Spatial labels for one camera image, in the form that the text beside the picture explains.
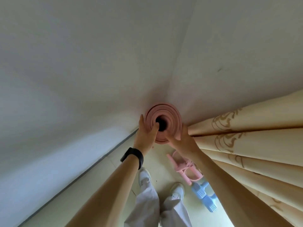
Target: beige curtain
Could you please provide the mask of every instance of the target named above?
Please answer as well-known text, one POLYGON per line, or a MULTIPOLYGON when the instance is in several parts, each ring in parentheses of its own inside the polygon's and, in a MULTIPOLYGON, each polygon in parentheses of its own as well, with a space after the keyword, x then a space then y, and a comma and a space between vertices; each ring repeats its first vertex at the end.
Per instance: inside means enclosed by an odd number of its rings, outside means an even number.
POLYGON ((221 168, 303 226, 303 90, 199 122, 188 132, 221 168))

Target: leg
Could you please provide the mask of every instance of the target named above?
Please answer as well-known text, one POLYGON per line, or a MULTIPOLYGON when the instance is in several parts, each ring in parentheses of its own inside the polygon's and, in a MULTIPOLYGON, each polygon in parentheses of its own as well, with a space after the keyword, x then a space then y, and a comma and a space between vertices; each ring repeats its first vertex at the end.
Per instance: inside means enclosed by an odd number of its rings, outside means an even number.
POLYGON ((172 195, 163 203, 163 212, 160 217, 162 227, 192 227, 188 212, 183 204, 183 198, 183 185, 175 184, 172 188, 172 195))
POLYGON ((136 197, 134 210, 124 222, 124 227, 158 227, 160 219, 158 194, 146 169, 142 168, 138 177, 141 192, 136 197))

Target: pant leg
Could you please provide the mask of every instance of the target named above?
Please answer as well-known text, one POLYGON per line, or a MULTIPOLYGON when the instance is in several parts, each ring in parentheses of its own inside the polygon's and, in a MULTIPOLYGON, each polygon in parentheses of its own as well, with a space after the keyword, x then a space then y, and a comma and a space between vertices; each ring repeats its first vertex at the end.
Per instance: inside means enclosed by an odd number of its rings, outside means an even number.
POLYGON ((183 201, 173 197, 165 199, 160 215, 162 227, 192 227, 183 201))
POLYGON ((134 210, 124 222, 124 227, 158 227, 160 220, 159 197, 151 182, 141 186, 134 210))

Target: white sneaker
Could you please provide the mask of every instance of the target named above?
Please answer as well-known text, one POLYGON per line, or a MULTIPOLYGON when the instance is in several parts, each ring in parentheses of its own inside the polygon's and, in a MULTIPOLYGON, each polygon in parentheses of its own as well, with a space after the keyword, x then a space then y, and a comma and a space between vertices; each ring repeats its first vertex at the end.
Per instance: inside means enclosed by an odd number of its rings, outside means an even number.
POLYGON ((141 187, 144 183, 152 181, 149 171, 145 168, 141 168, 138 173, 139 186, 141 187))
POLYGON ((172 197, 175 199, 184 199, 184 186, 181 183, 176 183, 171 189, 172 197))

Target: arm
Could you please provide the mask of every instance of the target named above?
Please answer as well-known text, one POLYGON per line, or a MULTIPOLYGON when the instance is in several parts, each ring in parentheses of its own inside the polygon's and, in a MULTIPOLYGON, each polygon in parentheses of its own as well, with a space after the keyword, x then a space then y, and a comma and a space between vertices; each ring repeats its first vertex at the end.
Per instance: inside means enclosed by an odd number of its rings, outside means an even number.
MULTIPOLYGON (((148 133, 143 124, 143 115, 141 115, 133 148, 140 150, 145 156, 155 141, 158 129, 159 124, 156 123, 152 131, 148 133)), ((129 155, 82 206, 66 227, 116 226, 138 168, 138 158, 129 155)))
POLYGON ((203 153, 188 135, 186 126, 183 127, 181 140, 176 140, 167 132, 165 136, 182 156, 191 159, 201 170, 235 227, 293 227, 203 153))

